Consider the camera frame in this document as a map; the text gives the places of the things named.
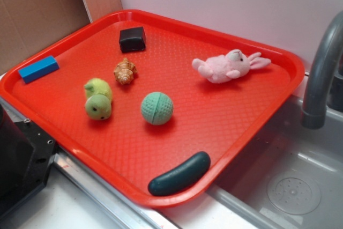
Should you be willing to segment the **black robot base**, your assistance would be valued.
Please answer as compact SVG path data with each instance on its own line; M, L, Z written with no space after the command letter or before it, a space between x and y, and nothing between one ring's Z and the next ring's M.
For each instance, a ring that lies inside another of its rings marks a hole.
M14 122L1 107L1 219L47 184L55 139L31 120Z

